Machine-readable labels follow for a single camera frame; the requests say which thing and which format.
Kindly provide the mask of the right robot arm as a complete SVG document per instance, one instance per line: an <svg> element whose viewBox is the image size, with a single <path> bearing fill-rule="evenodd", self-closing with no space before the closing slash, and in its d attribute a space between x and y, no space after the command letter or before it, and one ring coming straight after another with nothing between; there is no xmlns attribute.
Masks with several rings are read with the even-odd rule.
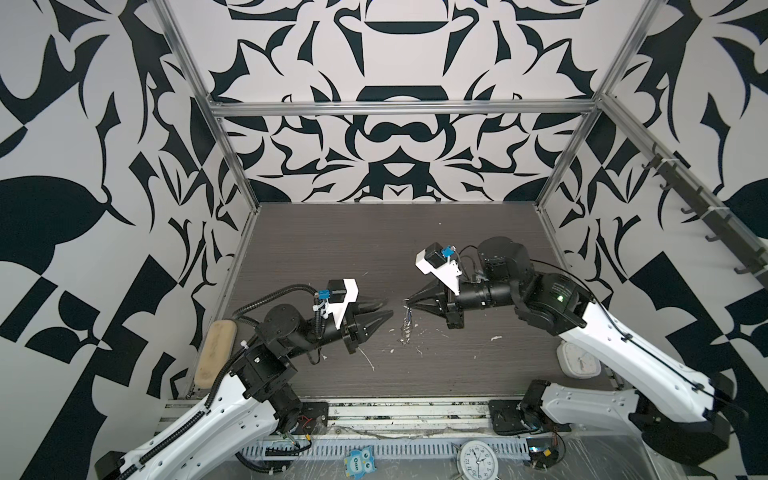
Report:
<svg viewBox="0 0 768 480"><path fill-rule="evenodd" d="M496 422L497 434L583 424L637 435L656 453L688 466L728 449L732 427L722 411L733 400L730 379L674 360L617 320L578 279L536 270L520 243L492 237L476 254L479 270L464 278L453 247L433 243L420 251L415 265L434 279L407 299L407 307L461 329L468 311L510 306L518 319L581 348L630 385L608 392L534 380L515 413Z"/></svg>

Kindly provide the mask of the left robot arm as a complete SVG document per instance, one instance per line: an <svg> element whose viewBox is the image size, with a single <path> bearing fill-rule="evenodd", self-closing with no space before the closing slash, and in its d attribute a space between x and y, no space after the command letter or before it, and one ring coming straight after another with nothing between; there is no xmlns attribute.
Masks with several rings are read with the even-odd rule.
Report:
<svg viewBox="0 0 768 480"><path fill-rule="evenodd" d="M201 479L256 441L290 432L303 408L290 386L293 359L337 341L355 352L392 317L384 305L382 299L351 303L341 324L327 324L322 337L294 306L271 308L204 399L143 445L102 456L97 478Z"/></svg>

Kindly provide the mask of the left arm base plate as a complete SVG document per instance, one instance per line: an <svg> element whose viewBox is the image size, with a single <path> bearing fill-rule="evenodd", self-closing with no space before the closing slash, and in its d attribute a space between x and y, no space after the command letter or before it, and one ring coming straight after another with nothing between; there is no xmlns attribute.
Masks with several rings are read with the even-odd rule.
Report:
<svg viewBox="0 0 768 480"><path fill-rule="evenodd" d="M329 403L324 401L293 402L275 407L278 421L276 432L285 434L311 434L327 426Z"/></svg>

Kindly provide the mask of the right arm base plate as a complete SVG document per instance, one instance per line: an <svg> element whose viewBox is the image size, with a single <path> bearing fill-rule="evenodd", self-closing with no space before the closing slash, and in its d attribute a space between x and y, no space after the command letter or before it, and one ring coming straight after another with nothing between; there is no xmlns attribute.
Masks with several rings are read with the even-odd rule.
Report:
<svg viewBox="0 0 768 480"><path fill-rule="evenodd" d="M538 431L541 424L535 416L520 407L520 400L493 399L488 402L492 430L499 436L514 436Z"/></svg>

